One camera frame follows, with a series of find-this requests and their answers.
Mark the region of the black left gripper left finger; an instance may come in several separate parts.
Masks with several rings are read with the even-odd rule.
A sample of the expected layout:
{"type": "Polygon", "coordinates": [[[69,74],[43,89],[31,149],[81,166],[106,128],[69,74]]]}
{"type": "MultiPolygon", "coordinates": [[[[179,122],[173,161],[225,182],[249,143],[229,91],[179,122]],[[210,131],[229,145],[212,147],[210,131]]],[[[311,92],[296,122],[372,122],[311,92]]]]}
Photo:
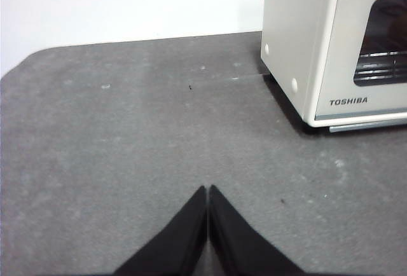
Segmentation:
{"type": "Polygon", "coordinates": [[[199,187],[170,222],[115,275],[191,275],[207,234],[206,188],[199,187]]]}

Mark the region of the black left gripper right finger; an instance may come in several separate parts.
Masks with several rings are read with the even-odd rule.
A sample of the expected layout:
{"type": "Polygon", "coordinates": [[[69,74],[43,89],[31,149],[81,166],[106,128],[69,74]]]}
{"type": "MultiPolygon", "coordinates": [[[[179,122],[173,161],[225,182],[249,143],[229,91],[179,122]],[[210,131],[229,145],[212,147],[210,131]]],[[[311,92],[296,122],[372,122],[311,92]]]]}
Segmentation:
{"type": "Polygon", "coordinates": [[[226,275],[304,275],[261,236],[219,188],[209,188],[209,237],[226,275]]]}

